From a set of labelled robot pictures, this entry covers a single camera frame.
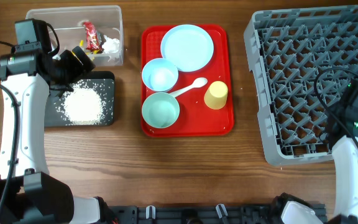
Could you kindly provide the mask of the yellow foil wrapper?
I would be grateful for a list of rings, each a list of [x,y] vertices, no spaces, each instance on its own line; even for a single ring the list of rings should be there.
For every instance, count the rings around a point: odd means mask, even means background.
[[[85,52],[85,54],[90,58],[91,61],[95,59],[94,55],[102,53],[102,49],[98,50],[87,50],[85,48],[84,40],[80,40],[79,47]]]

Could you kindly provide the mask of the red snack wrapper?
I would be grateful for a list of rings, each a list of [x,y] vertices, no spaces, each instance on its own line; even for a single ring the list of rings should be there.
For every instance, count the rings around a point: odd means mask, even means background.
[[[92,22],[83,22],[82,26],[86,31],[86,49],[90,51],[101,50],[101,45],[98,37],[98,31],[96,30]]]

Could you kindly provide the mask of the pile of white rice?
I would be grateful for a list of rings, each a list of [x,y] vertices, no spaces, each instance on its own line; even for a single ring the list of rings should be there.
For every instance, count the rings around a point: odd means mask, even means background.
[[[53,104],[54,110],[69,125],[97,125],[105,118],[107,104],[102,93],[106,85],[100,80],[80,80],[72,84],[73,91],[66,91]]]

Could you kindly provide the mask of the white tissue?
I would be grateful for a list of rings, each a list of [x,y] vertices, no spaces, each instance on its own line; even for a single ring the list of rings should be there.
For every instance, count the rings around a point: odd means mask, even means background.
[[[104,54],[114,54],[120,50],[121,42],[117,38],[110,38],[106,35],[104,37],[104,42],[102,44]]]

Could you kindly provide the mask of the light blue bowl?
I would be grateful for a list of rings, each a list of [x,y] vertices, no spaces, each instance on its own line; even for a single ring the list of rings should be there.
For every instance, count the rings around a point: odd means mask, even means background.
[[[178,69],[167,59],[155,58],[144,65],[142,81],[152,91],[168,92],[178,81]]]

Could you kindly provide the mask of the mint green bowl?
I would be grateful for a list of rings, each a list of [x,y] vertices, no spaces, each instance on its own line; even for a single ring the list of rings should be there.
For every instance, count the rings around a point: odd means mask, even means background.
[[[179,114],[179,103],[168,93],[151,94],[142,104],[142,117],[153,128],[170,127],[177,121]]]

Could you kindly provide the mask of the light blue round plate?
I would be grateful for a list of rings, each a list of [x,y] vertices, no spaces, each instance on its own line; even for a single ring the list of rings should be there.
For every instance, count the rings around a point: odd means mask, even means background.
[[[201,27],[183,24],[171,28],[162,38],[160,52],[181,72],[205,67],[214,54],[211,36]]]

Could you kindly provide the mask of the yellow plastic cup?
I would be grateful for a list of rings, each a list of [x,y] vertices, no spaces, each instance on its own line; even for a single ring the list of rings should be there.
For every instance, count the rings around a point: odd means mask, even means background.
[[[227,85],[222,81],[215,81],[208,87],[204,95],[204,103],[213,110],[220,110],[225,106],[227,96]]]

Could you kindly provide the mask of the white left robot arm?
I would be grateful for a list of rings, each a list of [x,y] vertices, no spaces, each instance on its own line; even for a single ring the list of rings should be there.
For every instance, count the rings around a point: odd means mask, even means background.
[[[50,48],[17,46],[0,58],[0,223],[117,223],[101,197],[76,197],[49,174],[44,118],[50,84],[69,84],[94,69],[79,47],[59,60],[53,56]]]

